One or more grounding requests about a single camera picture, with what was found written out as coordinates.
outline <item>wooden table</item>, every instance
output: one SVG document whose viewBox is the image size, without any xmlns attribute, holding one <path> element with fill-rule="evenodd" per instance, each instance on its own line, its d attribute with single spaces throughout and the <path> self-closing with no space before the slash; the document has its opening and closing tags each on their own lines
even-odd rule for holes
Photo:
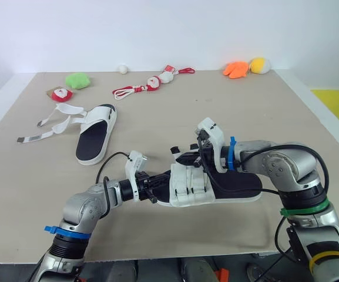
<svg viewBox="0 0 339 282">
<path fill-rule="evenodd" d="M 89 73 L 91 86 L 75 92 L 71 105 L 116 106 L 109 155 L 138 150 L 149 157 L 148 173 L 164 172 L 173 162 L 169 149 L 179 146 L 186 151 L 195 142 L 197 124 L 210 117 L 227 142 L 229 136 L 241 141 L 298 141 L 317 150 L 328 165 L 329 198 L 339 215 L 339 143 L 278 74 L 231 80 L 220 71 L 198 71 L 178 75 L 158 91 L 114 100 L 113 89 L 144 83 L 155 74 Z M 100 164 L 82 166 L 75 159 L 79 126 L 39 142 L 16 143 L 19 136 L 50 128 L 36 127 L 54 108 L 45 91 L 65 86 L 66 75 L 38 73 L 0 122 L 0 263 L 36 262 L 53 239 L 43 227 L 57 225 L 66 199 L 95 181 Z M 125 159 L 118 157 L 104 174 L 124 179 L 124 164 Z M 273 189 L 269 179 L 261 179 L 265 188 Z M 181 209 L 129 201 L 99 221 L 86 260 L 272 251 L 280 208 L 279 198 L 271 194 L 254 203 Z M 284 231 L 280 243 L 283 248 L 288 245 Z"/>
</svg>

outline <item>plush toy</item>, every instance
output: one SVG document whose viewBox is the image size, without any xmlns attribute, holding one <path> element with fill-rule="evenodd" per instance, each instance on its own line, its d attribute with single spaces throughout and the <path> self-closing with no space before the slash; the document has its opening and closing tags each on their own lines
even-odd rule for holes
<svg viewBox="0 0 339 282">
<path fill-rule="evenodd" d="M 267 73 L 271 69 L 270 62 L 264 58 L 254 58 L 251 60 L 249 69 L 253 73 L 257 73 L 259 75 Z"/>
<path fill-rule="evenodd" d="M 254 58 L 250 64 L 247 62 L 234 62 L 227 65 L 223 75 L 229 78 L 244 78 L 248 71 L 262 75 L 271 69 L 270 62 L 264 58 Z"/>
<path fill-rule="evenodd" d="M 59 88 L 55 89 L 52 92 L 51 98 L 56 102 L 63 103 L 68 101 L 71 98 L 71 96 L 73 96 L 73 93 L 71 91 L 68 91 L 65 88 Z"/>
<path fill-rule="evenodd" d="M 82 89 L 90 83 L 87 74 L 83 72 L 73 73 L 66 77 L 66 85 L 72 89 Z"/>
<path fill-rule="evenodd" d="M 229 78 L 244 78 L 249 70 L 247 62 L 234 62 L 227 65 L 223 75 L 229 75 Z"/>
</svg>

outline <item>robotic hand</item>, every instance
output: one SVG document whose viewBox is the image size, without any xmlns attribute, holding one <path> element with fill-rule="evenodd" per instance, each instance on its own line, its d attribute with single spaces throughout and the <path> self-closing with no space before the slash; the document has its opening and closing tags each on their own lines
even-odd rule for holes
<svg viewBox="0 0 339 282">
<path fill-rule="evenodd" d="M 295 144 L 236 143 L 231 137 L 230 146 L 225 146 L 223 132 L 209 118 L 198 125 L 196 133 L 198 151 L 180 154 L 172 150 L 176 159 L 172 171 L 149 176 L 142 171 L 147 158 L 132 151 L 125 166 L 126 180 L 105 177 L 103 183 L 72 196 L 63 209 L 59 227 L 45 228 L 56 235 L 29 282 L 80 281 L 84 253 L 97 221 L 122 202 L 149 199 L 152 203 L 179 206 L 178 199 L 184 197 L 187 202 L 183 206 L 217 203 L 217 193 L 230 190 L 216 179 L 231 172 L 231 177 L 254 173 L 271 179 L 277 192 L 261 187 L 248 190 L 255 190 L 255 196 L 262 191 L 280 196 L 284 207 L 279 227 L 285 219 L 291 224 L 287 233 L 297 261 L 308 265 L 315 281 L 339 282 L 339 219 L 327 199 L 328 173 L 321 157 L 310 148 Z M 316 171 L 317 159 L 324 169 L 324 187 Z M 187 189 L 189 178 L 196 183 L 191 191 Z M 180 186 L 185 187 L 185 193 L 177 189 Z"/>
</svg>

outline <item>white strap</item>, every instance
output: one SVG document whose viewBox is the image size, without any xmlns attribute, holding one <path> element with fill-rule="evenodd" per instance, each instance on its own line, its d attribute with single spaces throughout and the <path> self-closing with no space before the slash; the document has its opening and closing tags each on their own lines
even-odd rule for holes
<svg viewBox="0 0 339 282">
<path fill-rule="evenodd" d="M 52 127 L 52 130 L 41 135 L 30 136 L 30 137 L 19 137 L 18 143 L 28 143 L 33 141 L 38 141 L 44 138 L 48 138 L 53 134 L 61 134 L 68 128 L 69 125 L 74 123 L 80 123 L 80 133 L 82 134 L 88 128 L 90 128 L 95 123 L 98 123 L 102 120 L 108 122 L 111 119 L 112 108 L 105 106 L 98 106 L 92 109 L 89 112 L 86 112 L 82 107 L 74 107 L 65 103 L 56 104 L 56 108 L 54 109 L 60 111 L 61 113 L 68 114 L 69 116 L 61 123 Z M 44 119 L 38 123 L 38 126 L 43 126 L 53 115 L 54 111 L 49 115 L 47 119 Z M 82 115 L 83 117 L 73 117 L 71 115 Z"/>
<path fill-rule="evenodd" d="M 82 115 L 82 116 L 87 115 L 87 112 L 82 107 L 74 107 L 66 103 L 57 103 L 56 108 L 54 108 L 53 112 L 46 119 L 40 120 L 37 126 L 41 127 L 44 124 L 46 124 L 48 120 L 52 117 L 52 115 L 56 112 L 56 110 L 66 115 Z"/>
<path fill-rule="evenodd" d="M 74 123 L 83 124 L 84 121 L 85 119 L 82 117 L 71 118 L 70 116 L 68 116 L 68 118 L 65 119 L 63 122 L 58 123 L 57 125 L 53 126 L 51 131 L 48 131 L 41 135 L 36 135 L 36 136 L 19 137 L 17 142 L 18 143 L 29 143 L 29 142 L 39 141 L 41 139 L 51 137 L 53 134 L 61 134 L 62 132 L 66 130 L 66 128 L 69 127 L 69 125 L 72 125 Z"/>
<path fill-rule="evenodd" d="M 112 108 L 99 106 L 92 110 L 90 110 L 84 118 L 84 122 L 80 125 L 80 133 L 82 134 L 84 131 L 89 129 L 95 123 L 101 122 L 105 120 L 108 122 L 110 116 L 112 114 Z"/>
</svg>

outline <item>white ball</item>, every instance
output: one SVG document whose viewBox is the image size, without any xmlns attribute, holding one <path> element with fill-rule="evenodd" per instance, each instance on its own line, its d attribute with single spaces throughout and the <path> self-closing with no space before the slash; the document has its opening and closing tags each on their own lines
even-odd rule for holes
<svg viewBox="0 0 339 282">
<path fill-rule="evenodd" d="M 127 66 L 125 65 L 120 65 L 118 67 L 118 72 L 121 73 L 122 75 L 126 74 L 127 73 Z"/>
</svg>

